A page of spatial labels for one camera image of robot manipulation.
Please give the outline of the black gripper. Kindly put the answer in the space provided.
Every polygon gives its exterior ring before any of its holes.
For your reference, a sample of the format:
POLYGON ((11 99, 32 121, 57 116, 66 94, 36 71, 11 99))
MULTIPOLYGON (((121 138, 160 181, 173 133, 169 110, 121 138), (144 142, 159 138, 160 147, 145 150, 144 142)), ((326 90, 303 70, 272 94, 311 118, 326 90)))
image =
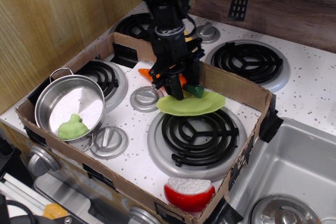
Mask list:
POLYGON ((175 30, 150 28, 148 33, 156 56, 156 62, 150 69, 152 86, 156 89, 165 87, 168 95, 183 100, 179 74, 186 78, 187 84, 199 85, 199 60, 204 56, 202 39, 194 38, 186 42, 183 28, 175 30))

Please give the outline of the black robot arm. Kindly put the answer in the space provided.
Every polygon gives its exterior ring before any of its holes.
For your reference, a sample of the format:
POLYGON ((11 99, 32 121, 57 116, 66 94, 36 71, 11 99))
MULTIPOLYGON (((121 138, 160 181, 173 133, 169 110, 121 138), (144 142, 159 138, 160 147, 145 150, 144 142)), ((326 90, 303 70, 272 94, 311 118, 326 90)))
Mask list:
POLYGON ((184 98, 180 76, 190 85, 199 85, 200 58, 204 55, 202 39, 186 41, 184 20, 192 20, 188 12, 191 0, 144 0, 152 16, 149 40, 156 62, 150 69, 152 85, 165 87, 177 100, 184 98))

